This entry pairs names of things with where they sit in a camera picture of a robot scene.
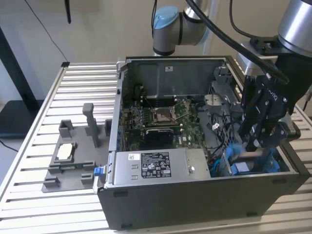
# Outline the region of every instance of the barcode sticker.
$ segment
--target barcode sticker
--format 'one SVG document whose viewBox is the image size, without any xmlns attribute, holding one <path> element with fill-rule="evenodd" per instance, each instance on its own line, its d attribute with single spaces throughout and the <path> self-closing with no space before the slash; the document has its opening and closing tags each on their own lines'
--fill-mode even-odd
<svg viewBox="0 0 312 234">
<path fill-rule="evenodd" d="M 129 160 L 140 160 L 140 154 L 129 154 Z"/>
</svg>

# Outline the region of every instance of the white label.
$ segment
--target white label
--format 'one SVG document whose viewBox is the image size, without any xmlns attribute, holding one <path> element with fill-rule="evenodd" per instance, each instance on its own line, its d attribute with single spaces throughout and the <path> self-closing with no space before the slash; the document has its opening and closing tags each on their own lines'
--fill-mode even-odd
<svg viewBox="0 0 312 234">
<path fill-rule="evenodd" d="M 140 160 L 140 154 L 129 154 L 129 160 Z"/>
<path fill-rule="evenodd" d="M 165 72 L 172 72 L 174 70 L 173 66 L 165 67 Z"/>
</svg>

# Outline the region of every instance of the motherboard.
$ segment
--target motherboard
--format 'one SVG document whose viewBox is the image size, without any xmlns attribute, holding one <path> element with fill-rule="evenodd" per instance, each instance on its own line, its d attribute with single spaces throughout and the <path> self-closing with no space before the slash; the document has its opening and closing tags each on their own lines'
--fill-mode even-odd
<svg viewBox="0 0 312 234">
<path fill-rule="evenodd" d="M 125 150 L 202 148 L 207 154 L 197 105 L 191 98 L 175 98 L 172 105 L 160 107 L 147 99 L 134 101 L 123 109 Z"/>
</svg>

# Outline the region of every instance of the black plastic base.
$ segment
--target black plastic base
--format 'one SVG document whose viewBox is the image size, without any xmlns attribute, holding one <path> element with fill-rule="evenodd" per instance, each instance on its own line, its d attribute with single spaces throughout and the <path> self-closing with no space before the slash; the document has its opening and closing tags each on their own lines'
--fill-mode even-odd
<svg viewBox="0 0 312 234">
<path fill-rule="evenodd" d="M 0 138 L 25 138 L 38 111 L 29 111 L 22 100 L 9 101 L 0 112 Z"/>
</svg>

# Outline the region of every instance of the blue latch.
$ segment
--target blue latch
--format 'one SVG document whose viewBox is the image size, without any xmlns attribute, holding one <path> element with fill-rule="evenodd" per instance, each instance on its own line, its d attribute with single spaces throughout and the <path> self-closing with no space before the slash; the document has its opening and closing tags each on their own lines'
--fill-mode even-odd
<svg viewBox="0 0 312 234">
<path fill-rule="evenodd" d="M 95 167 L 94 168 L 94 176 L 100 176 L 104 174 L 104 167 Z"/>
</svg>

